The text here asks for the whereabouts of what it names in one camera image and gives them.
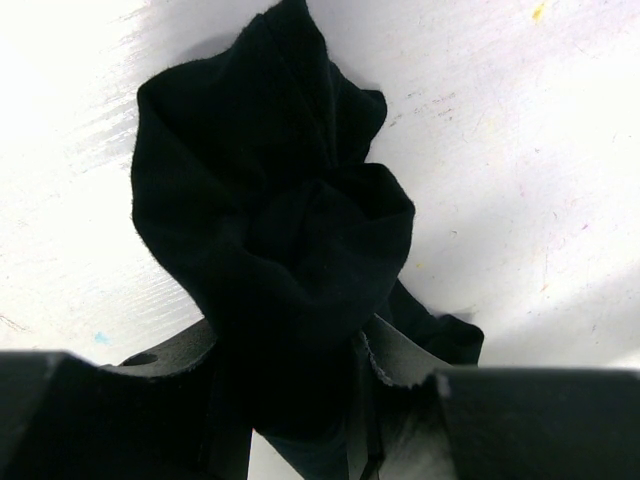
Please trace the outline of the black t-shirt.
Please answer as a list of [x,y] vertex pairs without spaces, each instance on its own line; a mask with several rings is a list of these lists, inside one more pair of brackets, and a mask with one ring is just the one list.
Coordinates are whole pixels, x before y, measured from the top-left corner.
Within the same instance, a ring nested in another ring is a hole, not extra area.
[[455,365],[483,332],[401,284],[415,207],[367,161],[387,114],[330,60],[303,1],[137,93],[135,228],[232,362],[253,428],[306,479],[348,475],[351,341],[380,317]]

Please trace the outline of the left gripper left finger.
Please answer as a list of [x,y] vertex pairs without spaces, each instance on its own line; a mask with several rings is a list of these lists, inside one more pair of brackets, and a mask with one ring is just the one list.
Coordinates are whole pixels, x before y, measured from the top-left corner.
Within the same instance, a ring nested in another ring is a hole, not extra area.
[[5,479],[244,479],[251,429],[200,321],[118,365],[1,355]]

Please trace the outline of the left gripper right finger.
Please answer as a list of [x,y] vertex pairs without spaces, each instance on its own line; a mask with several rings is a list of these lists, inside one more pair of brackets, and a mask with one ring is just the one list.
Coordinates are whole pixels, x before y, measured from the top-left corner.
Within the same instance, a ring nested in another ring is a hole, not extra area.
[[635,479],[639,374],[451,366],[380,317],[353,338],[353,479]]

